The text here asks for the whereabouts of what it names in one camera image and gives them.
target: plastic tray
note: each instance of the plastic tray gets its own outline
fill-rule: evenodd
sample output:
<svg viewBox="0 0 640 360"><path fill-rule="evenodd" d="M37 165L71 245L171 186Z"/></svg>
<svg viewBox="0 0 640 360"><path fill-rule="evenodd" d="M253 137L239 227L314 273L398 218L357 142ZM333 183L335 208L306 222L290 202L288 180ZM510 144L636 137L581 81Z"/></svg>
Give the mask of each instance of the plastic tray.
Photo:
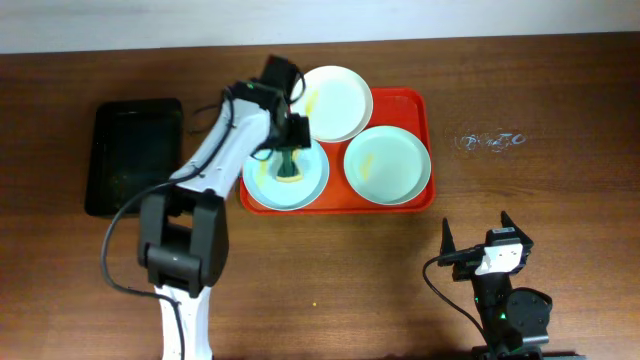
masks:
<svg viewBox="0 0 640 360"><path fill-rule="evenodd" d="M259 215L293 215L419 212L431 205L436 196L436 187L424 100L418 92L409 88L374 88L371 92L373 115L366 129L380 125L397 126L417 136L429 151L431 179L418 196L404 204L384 206L374 204L358 195L349 185L343 170L344 153L351 142L348 140L336 144L320 143L329 157L329 182L324 192L305 208L294 211L266 208L249 195L240 179L240 200L244 207Z"/></svg>

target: white bracket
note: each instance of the white bracket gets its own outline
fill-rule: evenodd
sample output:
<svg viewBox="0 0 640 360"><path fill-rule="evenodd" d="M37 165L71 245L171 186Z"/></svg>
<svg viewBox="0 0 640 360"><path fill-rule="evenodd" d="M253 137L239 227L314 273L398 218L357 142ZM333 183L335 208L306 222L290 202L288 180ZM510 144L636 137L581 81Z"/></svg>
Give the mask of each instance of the white bracket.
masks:
<svg viewBox="0 0 640 360"><path fill-rule="evenodd" d="M499 272L511 272L520 264L522 244L487 246L484 248L482 264L476 269L476 275Z"/></svg>

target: table surface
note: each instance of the table surface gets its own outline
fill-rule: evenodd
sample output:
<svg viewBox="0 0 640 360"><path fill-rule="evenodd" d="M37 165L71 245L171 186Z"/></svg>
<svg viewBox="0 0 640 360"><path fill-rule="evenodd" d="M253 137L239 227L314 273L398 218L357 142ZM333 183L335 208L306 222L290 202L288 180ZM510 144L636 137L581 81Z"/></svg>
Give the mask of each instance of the table surface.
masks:
<svg viewBox="0 0 640 360"><path fill-rule="evenodd" d="M438 254L443 217L462 248L482 243L501 210L535 241L513 285L554 298L545 350L637 357L640 34L625 33L0 56L3 358L160 357L158 304L100 276L108 221L83 211L95 109L177 97L190 113L257 75L270 53L420 92L437 197L417 214L261 217L231 196L229 260L211 301L216 357L373 359L480 345L420 271ZM519 137L505 147L503 133ZM202 139L185 135L184 154ZM137 227L121 223L109 264L120 282L150 289ZM430 276L475 313L470 283L453 283L450 268Z"/></svg>

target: green object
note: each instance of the green object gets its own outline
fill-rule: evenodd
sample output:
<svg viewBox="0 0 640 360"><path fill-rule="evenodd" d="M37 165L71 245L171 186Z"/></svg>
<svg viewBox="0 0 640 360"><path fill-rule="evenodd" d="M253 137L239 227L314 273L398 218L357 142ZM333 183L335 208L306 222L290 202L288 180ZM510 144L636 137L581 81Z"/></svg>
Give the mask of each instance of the green object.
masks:
<svg viewBox="0 0 640 360"><path fill-rule="evenodd" d="M289 178L299 174L300 170L293 161L293 149L282 150L282 165L278 169L278 177Z"/></svg>

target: black cable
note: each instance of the black cable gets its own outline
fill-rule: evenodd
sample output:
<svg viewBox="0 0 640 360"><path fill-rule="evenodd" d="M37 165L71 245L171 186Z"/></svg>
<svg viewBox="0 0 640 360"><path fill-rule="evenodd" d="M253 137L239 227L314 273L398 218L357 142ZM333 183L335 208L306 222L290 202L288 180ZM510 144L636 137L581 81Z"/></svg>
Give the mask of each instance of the black cable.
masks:
<svg viewBox="0 0 640 360"><path fill-rule="evenodd" d="M111 224L109 225L109 228L107 228L107 232L104 236L104 240L102 242L102 249L100 252L100 267L102 269L102 277L104 279L104 281L107 283L107 285L111 286L113 289L118 290L120 292L123 292L125 294L131 294L131 295L136 295L136 296L142 296L142 297L150 297L150 298L155 298L155 299L159 299L159 300L165 300L166 302L168 302L169 304L171 304L171 307L173 308L173 313L175 315L176 318L176 323L178 325L178 335L180 336L180 359L184 360L184 352L185 352L185 343L184 343L184 330L182 329L182 321L180 320L180 310L178 309L178 306L180 305L180 302L173 300L172 298L166 296L166 295L161 295L161 294L156 294L154 292L150 292L150 291L142 291L142 290L135 290L132 288L128 288L128 287L124 287L120 284L117 284L113 278L111 277L111 275L109 274L109 269L107 267L107 255L108 255L108 249L109 249L109 241L111 240L111 235L113 235L113 231L116 228L116 225L118 224L118 222L120 221L120 219L122 219L122 217L125 215L125 213L134 205L136 205L138 202L140 202L140 200L142 200L142 198L144 198L145 196L176 185L178 183L184 182L184 181L188 181L191 180L193 178L195 178L196 176L198 176L202 170L206 169L207 166L209 166L209 164L211 163L211 161L213 161L213 159L215 158L216 154L220 151L220 148L222 147L222 145L224 144L224 142L226 141L227 137L229 136L229 133L231 132L231 129L233 128L233 120L235 117L235 113L234 113L234 108L233 108L233 94L231 94L231 90L229 90L229 88L225 88L224 90L224 95L223 95L228 101L229 101L229 120L227 121L227 128L226 131L224 132L224 134L222 135L222 138L220 139L220 142L218 143L218 145L215 147L215 149L213 150L213 152L211 153L211 155L205 160L205 162L200 166L200 167L196 167L195 170L186 176L183 176L181 178L177 178L177 179L171 179L165 183L159 184L159 185L155 185L155 186L151 186L145 190L142 190L141 192L139 192L138 194L136 194L134 197L132 197L131 199L129 199L129 201L127 201L121 208L120 210L118 210L118 212L116 213L116 215L113 217L113 220L111 221Z"/></svg>
<svg viewBox="0 0 640 360"><path fill-rule="evenodd" d="M434 262L436 262L438 260L442 260L445 257L446 257L446 255L440 255L440 256L436 256L433 259L427 261L424 264L424 266L422 267L422 277L424 278L424 281L427 283L429 288L431 290L433 290L433 292L436 293L436 295L438 295L440 297L440 299L442 299L444 302L449 304L452 308L456 309L462 315L466 316L467 319L471 320L473 325L475 325L476 328L478 329L478 331L480 332L480 335L482 335L482 338L484 339L484 341L487 343L487 347L489 348L489 353L491 354L491 358L495 359L495 353L493 351L493 347L491 346L491 343L489 342L489 337L487 336L487 333L485 333L485 331L482 329L482 326L478 323L478 321L473 316L471 316L471 314L466 312L463 308L459 307L453 301L449 300L449 298L444 296L438 289L436 289L435 286L433 286L433 284L431 283L431 281L429 281L429 278L427 277L427 268L429 267L429 265L433 264Z"/></svg>

